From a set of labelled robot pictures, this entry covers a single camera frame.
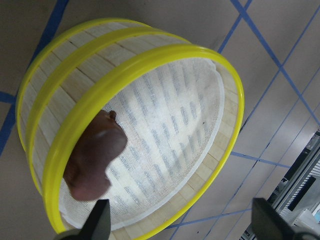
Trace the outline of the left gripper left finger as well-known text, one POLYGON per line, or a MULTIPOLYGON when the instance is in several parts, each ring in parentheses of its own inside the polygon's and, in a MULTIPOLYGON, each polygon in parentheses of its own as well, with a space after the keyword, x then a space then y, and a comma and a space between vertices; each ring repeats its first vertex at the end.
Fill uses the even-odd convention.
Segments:
POLYGON ((110 234, 110 201, 108 199, 100 199, 94 205, 78 237, 80 240, 108 240, 110 234))

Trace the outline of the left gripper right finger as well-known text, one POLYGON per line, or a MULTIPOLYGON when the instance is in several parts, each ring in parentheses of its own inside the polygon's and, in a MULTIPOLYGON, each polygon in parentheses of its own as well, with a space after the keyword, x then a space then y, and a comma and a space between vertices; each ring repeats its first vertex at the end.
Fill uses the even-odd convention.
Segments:
POLYGON ((293 240, 295 235, 264 198, 252 199, 251 228, 258 240, 293 240))

